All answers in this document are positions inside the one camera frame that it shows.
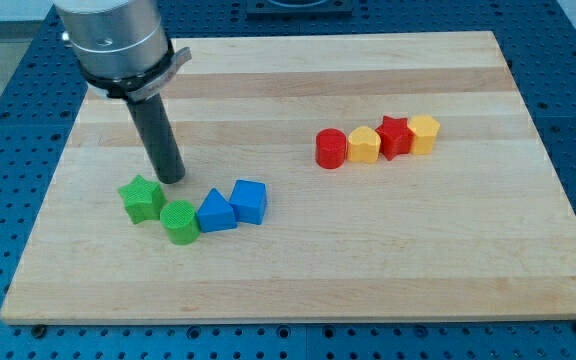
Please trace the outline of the black flange clamp ring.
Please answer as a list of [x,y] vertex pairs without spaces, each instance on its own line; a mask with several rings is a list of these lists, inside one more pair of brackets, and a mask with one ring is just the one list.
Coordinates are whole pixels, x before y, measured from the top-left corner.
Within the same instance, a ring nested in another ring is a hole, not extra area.
[[102,77],[93,75],[83,65],[81,72],[88,84],[102,93],[101,97],[142,102],[159,94],[179,69],[192,59],[189,47],[183,47],[175,52],[171,40],[168,40],[167,45],[168,49],[158,63],[136,75]]

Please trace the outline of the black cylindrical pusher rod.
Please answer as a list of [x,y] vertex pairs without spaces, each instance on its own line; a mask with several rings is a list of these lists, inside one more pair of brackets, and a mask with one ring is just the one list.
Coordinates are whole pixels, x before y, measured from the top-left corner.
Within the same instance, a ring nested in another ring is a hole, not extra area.
[[161,96],[128,101],[127,107],[157,178],[164,184],[182,180],[185,166]]

